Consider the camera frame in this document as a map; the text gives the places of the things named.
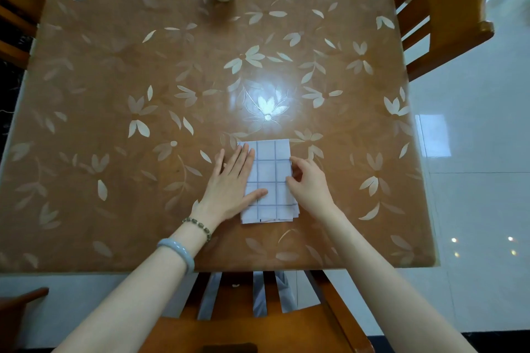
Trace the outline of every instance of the forearm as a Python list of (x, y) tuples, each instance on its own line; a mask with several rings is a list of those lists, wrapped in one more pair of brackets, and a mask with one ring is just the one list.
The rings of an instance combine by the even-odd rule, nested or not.
[(475, 352), (338, 208), (319, 221), (396, 353)]
[[(171, 235), (195, 256), (206, 235), (185, 223)], [(56, 352), (135, 352), (162, 314), (186, 263), (173, 250), (156, 249), (59, 345)]]

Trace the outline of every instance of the person's right arm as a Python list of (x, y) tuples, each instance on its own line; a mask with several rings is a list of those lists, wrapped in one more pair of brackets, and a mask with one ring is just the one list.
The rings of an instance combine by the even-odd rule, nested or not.
[(288, 177), (296, 201), (320, 222), (396, 353), (475, 352), (466, 339), (401, 277), (337, 208), (324, 173), (291, 157), (301, 181)]

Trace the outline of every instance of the wooden table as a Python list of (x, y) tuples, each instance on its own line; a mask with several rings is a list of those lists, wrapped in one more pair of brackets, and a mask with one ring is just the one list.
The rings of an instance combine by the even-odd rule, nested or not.
[[(393, 0), (47, 0), (42, 21), (4, 159), (3, 271), (132, 270), (221, 147), (272, 138), (314, 157), (390, 263), (435, 264)], [(338, 267), (303, 210), (223, 223), (196, 265)]]

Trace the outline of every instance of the table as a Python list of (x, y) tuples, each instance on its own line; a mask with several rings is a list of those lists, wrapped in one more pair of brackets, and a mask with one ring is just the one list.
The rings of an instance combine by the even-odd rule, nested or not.
[[(393, 0), (47, 0), (0, 188), (6, 272), (129, 271), (223, 147), (291, 139), (396, 267), (436, 264)], [(197, 270), (341, 267), (304, 211), (220, 226)]]

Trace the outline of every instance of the checkered paper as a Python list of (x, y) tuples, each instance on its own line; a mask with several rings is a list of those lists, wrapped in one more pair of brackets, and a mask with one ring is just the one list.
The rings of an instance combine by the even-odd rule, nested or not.
[(266, 188), (269, 193), (241, 213), (241, 222), (292, 222), (298, 217), (300, 209), (285, 182), (285, 177), (292, 174), (289, 140), (247, 143), (249, 149), (254, 148), (256, 152), (245, 194), (258, 188)]

